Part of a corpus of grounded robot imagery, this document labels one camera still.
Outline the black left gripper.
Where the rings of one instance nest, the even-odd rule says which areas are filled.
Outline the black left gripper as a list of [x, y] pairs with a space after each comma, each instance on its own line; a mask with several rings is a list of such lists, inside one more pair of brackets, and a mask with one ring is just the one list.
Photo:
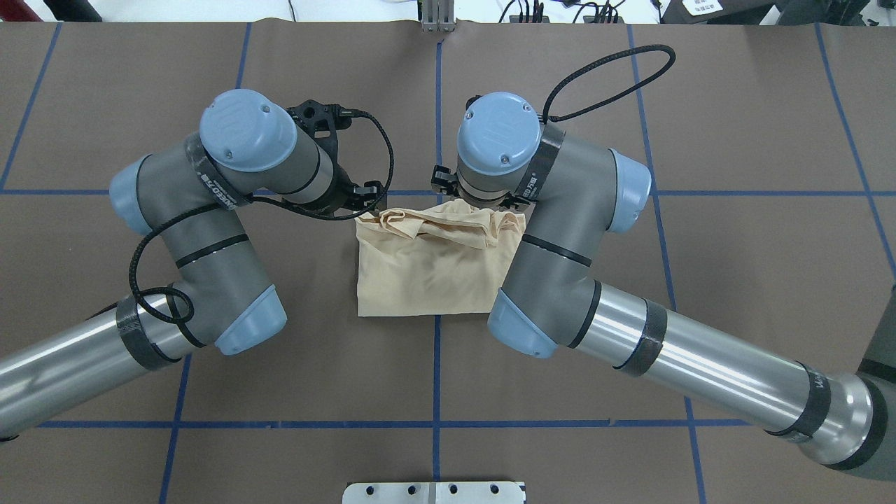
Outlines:
[[[432, 191], [445, 197], [460, 197], [458, 174], [442, 165], [435, 165], [430, 178]], [[368, 181], [356, 185], [342, 166], [333, 167], [330, 184], [318, 198], [318, 214], [333, 216], [346, 209], [355, 213], [378, 214], [385, 210], [385, 187], [380, 181]]]

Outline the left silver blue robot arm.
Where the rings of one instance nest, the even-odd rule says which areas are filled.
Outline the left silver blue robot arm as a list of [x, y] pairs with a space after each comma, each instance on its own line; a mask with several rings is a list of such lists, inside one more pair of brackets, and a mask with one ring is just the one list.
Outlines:
[[374, 115], [307, 100], [281, 106], [233, 89], [198, 128], [141, 157], [109, 186], [140, 237], [129, 293], [73, 328], [2, 360], [2, 441], [194, 350], [232, 356], [277, 335], [287, 313], [237, 211], [273, 205], [321, 221], [382, 207], [393, 144]]

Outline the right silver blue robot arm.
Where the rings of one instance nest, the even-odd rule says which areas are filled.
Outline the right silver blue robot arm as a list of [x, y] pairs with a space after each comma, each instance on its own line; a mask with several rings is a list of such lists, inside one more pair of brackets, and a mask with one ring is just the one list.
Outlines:
[[790, 313], [785, 334], [828, 342], [858, 295], [837, 297], [841, 270], [862, 259], [884, 279], [874, 203], [839, 192], [664, 192], [654, 164], [567, 134], [508, 92], [472, 98], [455, 172], [433, 183], [461, 203], [533, 207], [489, 329], [535, 358], [572, 349], [634, 379], [668, 387], [797, 447], [818, 465], [894, 479], [894, 300], [855, 371], [826, 373], [697, 321], [680, 288], [707, 286], [714, 312], [758, 323]]

